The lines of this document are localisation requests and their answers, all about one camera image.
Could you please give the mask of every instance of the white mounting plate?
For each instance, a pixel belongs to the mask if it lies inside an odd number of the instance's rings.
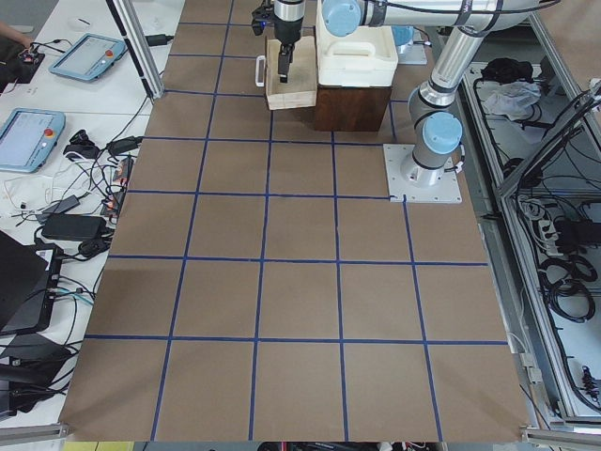
[[[406,197],[409,203],[460,204],[461,192],[459,191],[455,171],[443,173],[439,184],[430,188],[412,186],[401,175],[401,163],[405,156],[413,151],[414,147],[412,144],[384,145],[384,162],[386,164],[388,194],[391,202],[403,202]],[[453,166],[451,158],[444,165],[445,168]]]
[[[415,30],[413,33],[414,41],[421,41],[422,33]],[[406,54],[400,54],[398,56],[398,64],[404,64],[407,66],[425,66],[428,64],[428,58],[425,55],[425,46],[422,44],[413,44],[409,47]]]

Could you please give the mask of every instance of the white container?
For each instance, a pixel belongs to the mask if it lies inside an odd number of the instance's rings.
[[[389,26],[360,26],[343,38],[332,35],[317,1],[317,81],[323,86],[391,86],[398,64]]]

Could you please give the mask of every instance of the blue joint cap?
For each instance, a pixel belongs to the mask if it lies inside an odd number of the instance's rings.
[[[412,26],[393,25],[391,28],[393,29],[394,45],[396,47],[408,44],[413,39]]]
[[[350,35],[361,22],[357,0],[324,0],[321,15],[328,31],[338,38]]]
[[[463,127],[450,113],[435,113],[424,124],[423,135],[426,145],[438,155],[453,152],[461,141]]]

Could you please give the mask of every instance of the black monitor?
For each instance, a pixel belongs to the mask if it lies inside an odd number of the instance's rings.
[[[34,250],[0,231],[0,329],[36,295],[36,285],[47,266],[48,262]]]

